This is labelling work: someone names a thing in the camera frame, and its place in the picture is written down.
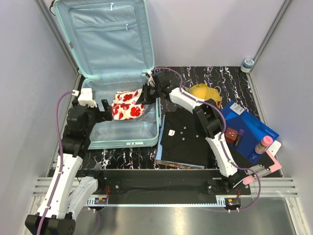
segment yellow cloth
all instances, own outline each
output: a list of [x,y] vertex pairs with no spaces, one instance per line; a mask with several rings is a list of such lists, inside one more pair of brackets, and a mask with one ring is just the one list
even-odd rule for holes
[[216,105],[220,108],[222,99],[218,90],[208,87],[205,83],[194,85],[190,88],[189,93],[200,99],[213,99],[216,102]]

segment small red box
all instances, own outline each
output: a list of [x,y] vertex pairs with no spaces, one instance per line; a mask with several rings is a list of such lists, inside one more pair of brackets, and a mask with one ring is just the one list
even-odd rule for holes
[[230,127],[227,128],[225,132],[225,140],[227,143],[234,143],[238,135],[238,131],[231,129]]

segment pink bottle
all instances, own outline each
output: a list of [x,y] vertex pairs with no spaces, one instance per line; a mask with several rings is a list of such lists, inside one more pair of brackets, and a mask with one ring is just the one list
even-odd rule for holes
[[254,150],[257,154],[265,153],[267,148],[273,143],[273,139],[271,136],[264,136],[260,143],[258,143]]

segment metal floor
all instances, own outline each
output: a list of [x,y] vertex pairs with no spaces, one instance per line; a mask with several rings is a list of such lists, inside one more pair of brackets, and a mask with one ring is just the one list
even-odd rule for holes
[[[251,198],[243,198],[243,206]],[[295,235],[284,198],[261,198],[248,211],[218,208],[107,207],[97,215],[83,211],[74,235]]]

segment open suitcase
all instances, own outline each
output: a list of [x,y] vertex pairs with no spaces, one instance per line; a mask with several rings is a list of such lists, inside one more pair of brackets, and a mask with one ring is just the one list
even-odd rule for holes
[[[56,0],[54,9],[86,78],[83,88],[92,88],[98,104],[101,99],[111,104],[117,91],[140,89],[148,82],[145,74],[154,68],[154,54],[144,0]],[[144,115],[154,122],[141,118],[96,124],[89,149],[155,145],[160,100]]]

